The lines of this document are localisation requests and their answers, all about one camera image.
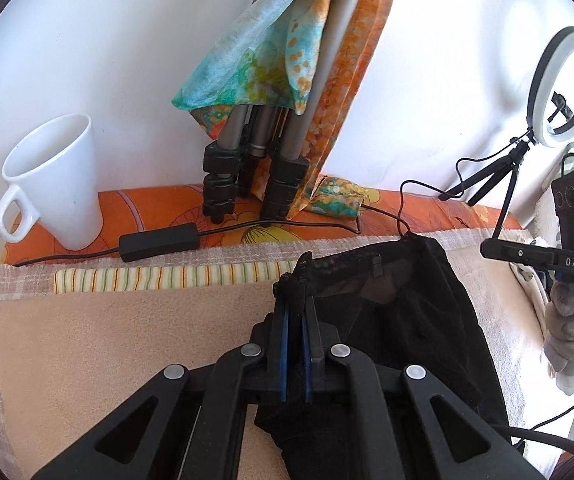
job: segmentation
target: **black mesh fabric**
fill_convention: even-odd
[[[433,238],[410,235],[314,259],[307,290],[318,319],[381,365],[419,364],[490,424],[508,425],[502,391],[464,286]],[[259,407],[292,480],[349,478],[351,416],[303,400]]]

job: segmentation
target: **white wall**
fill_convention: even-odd
[[[0,171],[31,129],[81,111],[101,189],[201,182],[208,138],[170,101],[250,2],[12,0],[0,15]]]
[[[408,178],[457,184],[457,159],[490,155],[525,132],[538,60],[569,25],[571,0],[394,0],[323,171],[380,189],[397,190]],[[556,91],[574,110],[574,56]],[[512,205],[520,221],[529,221],[556,155],[543,146],[526,155]],[[466,177],[483,166],[460,167]],[[500,207],[507,184],[508,177],[482,203]]]
[[[0,16],[0,168],[33,127],[84,111],[101,189],[201,181],[208,140],[170,99],[250,1],[13,0]],[[531,73],[567,25],[570,0],[395,0],[326,170],[390,189],[454,183],[459,156],[523,133]],[[528,154],[517,206],[554,155]]]

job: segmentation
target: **ring light stand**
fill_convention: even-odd
[[[499,237],[502,230],[502,225],[512,201],[513,191],[518,181],[520,165],[524,160],[525,154],[530,149],[529,143],[534,145],[541,143],[548,148],[558,148],[566,145],[574,137],[574,112],[567,106],[564,96],[554,92],[556,79],[567,59],[573,53],[574,27],[567,27],[551,39],[536,67],[531,88],[529,89],[527,102],[528,129],[525,135],[512,139],[515,147],[507,155],[498,158],[486,168],[473,174],[473,176],[465,179],[438,197],[440,200],[455,198],[460,193],[464,193],[465,190],[488,178],[475,195],[467,201],[467,205],[473,206],[511,173],[512,176],[509,180],[507,194],[504,197],[504,203],[494,229],[493,238]],[[545,118],[545,109],[550,100],[556,105],[556,111],[550,117]],[[566,123],[559,128],[553,128],[551,121],[559,113],[564,115]]]

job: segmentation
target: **ring light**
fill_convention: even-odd
[[[558,32],[547,45],[529,89],[527,124],[538,142],[550,148],[564,146],[574,137],[574,115],[563,126],[552,128],[545,109],[554,92],[554,84],[567,59],[574,53],[574,27]]]

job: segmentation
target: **triangular cutout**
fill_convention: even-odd
[[[121,464],[128,464],[133,460],[140,441],[147,431],[147,426],[154,415],[158,399],[149,397],[135,409],[131,415],[102,437],[94,446],[98,453],[113,458]]]
[[[432,397],[433,412],[457,463],[463,463],[490,449],[490,444],[440,396]]]

